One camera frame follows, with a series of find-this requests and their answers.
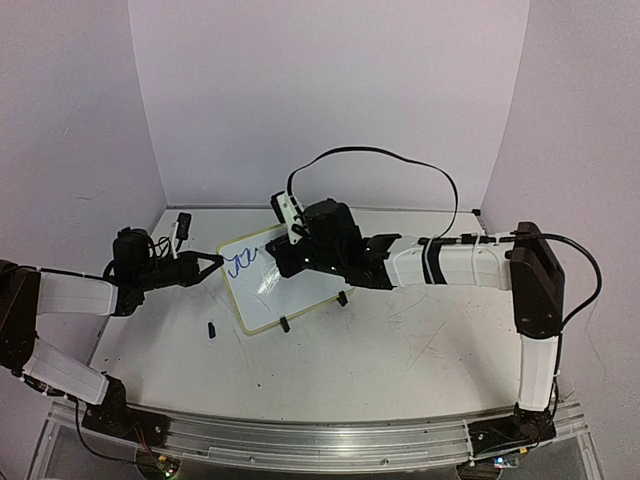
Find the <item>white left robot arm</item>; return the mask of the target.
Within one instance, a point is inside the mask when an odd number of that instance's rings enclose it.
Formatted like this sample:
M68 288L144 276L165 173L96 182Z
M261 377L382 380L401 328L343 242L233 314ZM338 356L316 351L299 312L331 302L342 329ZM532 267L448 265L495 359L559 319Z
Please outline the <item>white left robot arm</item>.
M218 254L160 253L144 229L125 228L113 244L113 258L102 276L43 267L1 263L1 365L20 382L46 396L67 396L89 405L98 423L116 437L131 433L133 411L113 395L117 380L96 371L42 339L37 321L47 314L128 317L146 293L168 287L191 287L224 264Z

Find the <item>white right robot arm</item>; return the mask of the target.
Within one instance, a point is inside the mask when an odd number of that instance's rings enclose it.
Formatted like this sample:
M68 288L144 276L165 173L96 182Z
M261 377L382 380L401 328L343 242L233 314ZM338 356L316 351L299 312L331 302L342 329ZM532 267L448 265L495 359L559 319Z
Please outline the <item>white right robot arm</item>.
M284 278L315 271L369 290L426 285L510 292L521 338L517 407L523 412L548 409L558 363L565 276L534 223L520 223L513 236L365 237L349 207L333 199L301 208L280 192L272 196L271 206L286 232L268 242L266 250Z

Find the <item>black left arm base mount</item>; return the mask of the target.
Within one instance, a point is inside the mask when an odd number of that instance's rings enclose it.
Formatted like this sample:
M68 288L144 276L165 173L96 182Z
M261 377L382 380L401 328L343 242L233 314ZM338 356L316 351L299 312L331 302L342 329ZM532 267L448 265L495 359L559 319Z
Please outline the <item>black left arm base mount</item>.
M99 404L86 407L81 426L113 438L162 447L169 429L168 416L131 407L121 380L106 376L106 394Z

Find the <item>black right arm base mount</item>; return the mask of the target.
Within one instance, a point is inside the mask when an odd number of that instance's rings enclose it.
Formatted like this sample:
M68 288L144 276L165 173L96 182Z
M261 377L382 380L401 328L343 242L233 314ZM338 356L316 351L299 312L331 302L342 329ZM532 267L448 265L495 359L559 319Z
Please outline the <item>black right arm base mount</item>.
M475 459L535 446L556 437L554 418L548 408L530 411L518 404L510 415L470 423L468 432Z

